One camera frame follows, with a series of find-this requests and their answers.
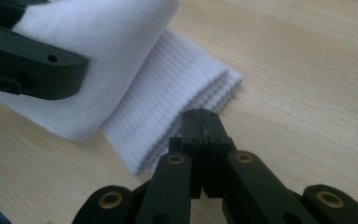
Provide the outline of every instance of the ribbed cuff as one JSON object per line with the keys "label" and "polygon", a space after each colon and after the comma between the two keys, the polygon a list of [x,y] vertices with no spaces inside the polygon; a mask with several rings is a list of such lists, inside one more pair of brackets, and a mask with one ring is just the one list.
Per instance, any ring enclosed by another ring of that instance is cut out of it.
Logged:
{"label": "ribbed cuff", "polygon": [[242,76],[205,50],[167,30],[129,90],[102,126],[107,140],[139,174],[153,167],[178,136],[180,115],[193,108],[219,112]]}

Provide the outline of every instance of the wooden table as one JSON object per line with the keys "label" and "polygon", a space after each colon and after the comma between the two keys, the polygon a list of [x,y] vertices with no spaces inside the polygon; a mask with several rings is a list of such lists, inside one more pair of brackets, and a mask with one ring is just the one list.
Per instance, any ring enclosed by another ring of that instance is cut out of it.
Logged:
{"label": "wooden table", "polygon": [[[358,0],[185,0],[171,27],[243,73],[221,113],[239,149],[298,193],[313,184],[358,201]],[[70,223],[93,191],[134,189],[103,138],[71,142],[0,105],[0,210],[13,223]],[[191,223],[225,223],[219,200]]]}

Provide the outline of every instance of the folded sock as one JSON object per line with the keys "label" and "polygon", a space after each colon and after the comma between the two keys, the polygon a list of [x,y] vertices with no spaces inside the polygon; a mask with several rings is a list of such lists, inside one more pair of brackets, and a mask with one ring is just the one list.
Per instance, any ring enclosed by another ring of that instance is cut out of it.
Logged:
{"label": "folded sock", "polygon": [[176,0],[62,0],[28,7],[14,31],[90,59],[76,95],[0,102],[52,133],[82,139],[102,127],[133,174],[153,168],[191,108],[219,112],[242,77],[166,25]]}

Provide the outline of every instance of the white fabric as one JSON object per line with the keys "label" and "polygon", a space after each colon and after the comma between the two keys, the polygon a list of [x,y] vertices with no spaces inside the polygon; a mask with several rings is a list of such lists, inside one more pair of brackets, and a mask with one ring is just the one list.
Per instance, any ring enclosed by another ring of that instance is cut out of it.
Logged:
{"label": "white fabric", "polygon": [[83,139],[98,127],[133,174],[152,167],[190,108],[220,111],[241,75],[166,25],[178,0],[62,0],[28,7],[14,31],[90,59],[76,95],[0,102],[52,133]]}

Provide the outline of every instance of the wood grain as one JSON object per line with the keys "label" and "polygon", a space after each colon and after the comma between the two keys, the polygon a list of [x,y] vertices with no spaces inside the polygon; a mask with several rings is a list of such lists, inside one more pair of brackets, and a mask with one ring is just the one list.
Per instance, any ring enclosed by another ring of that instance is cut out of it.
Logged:
{"label": "wood grain", "polygon": [[[171,27],[239,70],[221,113],[239,149],[289,189],[313,184],[358,201],[358,0],[184,0]],[[100,132],[61,139],[0,105],[0,209],[13,223],[70,223],[90,194],[133,177]],[[224,223],[219,200],[191,223]]]}

